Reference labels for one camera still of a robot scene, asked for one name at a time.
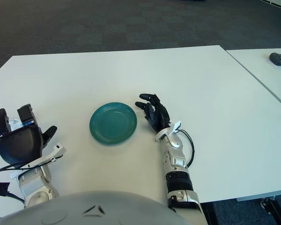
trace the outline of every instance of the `wire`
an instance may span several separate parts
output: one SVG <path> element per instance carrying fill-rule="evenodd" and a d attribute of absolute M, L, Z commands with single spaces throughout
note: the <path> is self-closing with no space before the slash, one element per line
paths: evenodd
<path fill-rule="evenodd" d="M 194 156 L 195 156 L 195 147 L 194 147 L 194 145 L 193 145 L 192 138 L 189 136 L 189 134 L 188 134 L 185 130 L 179 130 L 179 129 L 177 129 L 177 131 L 183 133 L 183 134 L 187 137 L 187 139 L 189 140 L 189 142 L 191 143 L 191 146 L 192 146 L 192 156 L 191 156 L 190 161 L 189 161 L 189 162 L 187 163 L 187 165 L 186 165 L 187 168 L 188 168 L 188 167 L 191 166 L 191 164 L 192 164 L 192 162 L 193 162 L 193 158 L 194 158 Z"/>
<path fill-rule="evenodd" d="M 10 193 L 10 192 L 8 192 L 8 193 L 6 194 L 6 197 L 10 197 L 10 198 L 16 199 L 16 200 L 22 202 L 23 204 L 25 203 L 25 201 L 24 201 L 22 198 L 20 198 L 20 197 L 14 195 L 14 194 L 12 194 L 12 193 Z"/>
<path fill-rule="evenodd" d="M 26 164 L 27 164 L 27 163 L 14 163 L 14 164 L 10 164 L 10 165 L 7 165 L 7 166 L 5 166 L 5 167 L 2 167 L 2 168 L 0 169 L 0 172 L 5 171 L 6 169 L 8 169 L 8 168 L 10 168 L 10 167 L 13 167 L 13 166 L 17 166 L 17 165 L 24 166 L 24 165 L 26 165 Z"/>
<path fill-rule="evenodd" d="M 48 162 L 46 162 L 46 163 L 43 163 L 43 164 L 41 164 L 41 165 L 36 165 L 36 166 L 34 166 L 34 167 L 28 167 L 28 168 L 12 168 L 12 169 L 5 169 L 5 170 L 3 170 L 3 171 L 9 171 L 9 170 L 31 170 L 31 169 L 35 169 L 35 168 L 44 166 L 44 165 L 46 165 L 46 164 L 48 164 L 48 163 L 50 163 L 50 162 L 51 162 L 51 161 L 48 161 Z"/>
<path fill-rule="evenodd" d="M 9 169 L 10 167 L 15 166 L 15 165 L 24 166 L 24 165 L 27 164 L 27 163 L 25 163 L 25 164 L 23 164 L 23 163 L 14 163 L 14 164 L 7 165 L 7 166 L 1 168 L 1 169 L 0 169 L 0 172 L 2 172 L 2 171 L 9 171 L 9 170 L 31 170 L 31 169 L 35 169 L 35 168 L 44 166 L 44 165 L 46 165 L 46 164 L 48 164 L 48 163 L 50 163 L 50 162 L 51 162 L 51 161 L 48 161 L 48 162 L 46 162 L 46 163 L 43 163 L 43 164 L 41 164 L 41 165 L 36 165 L 36 166 L 34 166 L 34 167 L 28 167 L 28 168 L 12 168 L 12 169 Z"/>

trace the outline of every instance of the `table surface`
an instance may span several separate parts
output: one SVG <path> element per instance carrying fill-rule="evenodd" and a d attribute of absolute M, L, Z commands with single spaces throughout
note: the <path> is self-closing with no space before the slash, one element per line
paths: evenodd
<path fill-rule="evenodd" d="M 120 190 L 166 204 L 160 145 L 134 106 L 141 93 L 157 94 L 191 135 L 189 171 L 201 202 L 281 190 L 281 103 L 220 46 L 14 56 L 0 69 L 0 108 L 10 119 L 31 103 L 43 131 L 58 127 L 44 154 L 56 143 L 67 148 L 49 166 L 60 195 Z M 89 132 L 92 113 L 108 102 L 131 106 L 138 120 L 115 146 Z M 22 196 L 14 180 L 9 190 Z M 0 216 L 21 207 L 0 197 Z"/>
<path fill-rule="evenodd" d="M 281 102 L 281 66 L 273 64 L 269 55 L 281 54 L 281 48 L 227 51 L 248 69 Z"/>

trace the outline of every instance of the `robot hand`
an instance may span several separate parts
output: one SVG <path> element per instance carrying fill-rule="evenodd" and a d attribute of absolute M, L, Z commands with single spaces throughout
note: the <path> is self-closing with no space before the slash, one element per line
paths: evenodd
<path fill-rule="evenodd" d="M 202 224 L 205 224 L 206 220 L 202 214 L 198 196 L 193 191 L 185 156 L 182 152 L 183 144 L 177 135 L 177 132 L 180 131 L 178 130 L 181 125 L 180 121 L 176 124 L 170 123 L 169 114 L 156 95 L 141 94 L 140 98 L 149 103 L 136 102 L 135 105 L 144 110 L 145 118 L 157 132 L 156 140 L 161 142 L 164 175 L 168 189 L 168 207 L 190 221 L 193 220 L 193 218 L 188 218 L 190 215 L 199 217 L 199 221 L 203 221 Z"/>
<path fill-rule="evenodd" d="M 59 196 L 51 184 L 48 164 L 62 157 L 66 149 L 58 144 L 50 155 L 42 157 L 42 150 L 55 134 L 57 127 L 51 126 L 42 133 L 30 104 L 18 109 L 18 114 L 23 127 L 11 131 L 6 111 L 0 109 L 0 155 L 10 164 L 1 168 L 0 172 L 12 166 L 18 170 L 12 176 L 17 178 L 25 199 L 10 194 L 7 191 L 9 183 L 0 183 L 0 195 L 20 200 L 27 207 Z"/>
<path fill-rule="evenodd" d="M 7 163 L 16 168 L 42 156 L 57 127 L 51 126 L 42 134 L 30 104 L 18 109 L 22 128 L 11 131 L 5 109 L 0 109 L 0 155 Z"/>

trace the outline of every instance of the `plate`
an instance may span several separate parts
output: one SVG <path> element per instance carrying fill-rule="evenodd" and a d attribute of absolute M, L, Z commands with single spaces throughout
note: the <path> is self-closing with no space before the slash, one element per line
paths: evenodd
<path fill-rule="evenodd" d="M 132 108 L 120 102 L 112 102 L 94 112 L 89 130 L 100 143 L 118 144 L 134 133 L 136 125 L 137 119 Z"/>

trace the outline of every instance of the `floor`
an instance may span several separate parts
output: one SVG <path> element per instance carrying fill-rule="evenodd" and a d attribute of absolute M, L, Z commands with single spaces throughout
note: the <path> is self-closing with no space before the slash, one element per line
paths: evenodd
<path fill-rule="evenodd" d="M 13 55 L 201 45 L 280 48 L 281 9 L 260 0 L 0 0 L 0 67 Z M 275 224 L 257 200 L 213 205 L 220 225 Z"/>

